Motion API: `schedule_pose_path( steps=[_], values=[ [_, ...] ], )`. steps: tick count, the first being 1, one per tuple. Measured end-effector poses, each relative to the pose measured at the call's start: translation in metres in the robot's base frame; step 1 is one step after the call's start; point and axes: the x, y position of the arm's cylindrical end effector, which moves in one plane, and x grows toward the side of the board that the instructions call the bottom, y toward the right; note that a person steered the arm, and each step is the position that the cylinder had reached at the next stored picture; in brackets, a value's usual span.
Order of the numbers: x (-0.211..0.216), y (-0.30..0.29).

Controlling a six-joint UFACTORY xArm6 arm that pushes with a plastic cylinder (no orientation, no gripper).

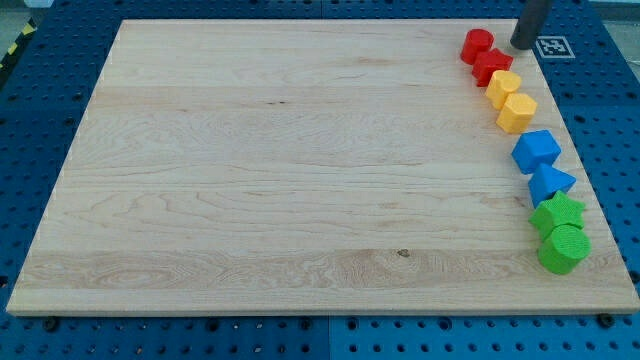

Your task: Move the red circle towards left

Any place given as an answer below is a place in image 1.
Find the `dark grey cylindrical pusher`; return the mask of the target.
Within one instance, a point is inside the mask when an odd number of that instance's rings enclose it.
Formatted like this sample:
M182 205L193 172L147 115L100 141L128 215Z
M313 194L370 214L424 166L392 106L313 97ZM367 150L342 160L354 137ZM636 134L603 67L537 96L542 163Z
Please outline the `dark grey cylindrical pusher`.
M518 50L528 50L534 45L551 11L553 0L526 0L516 23L510 44Z

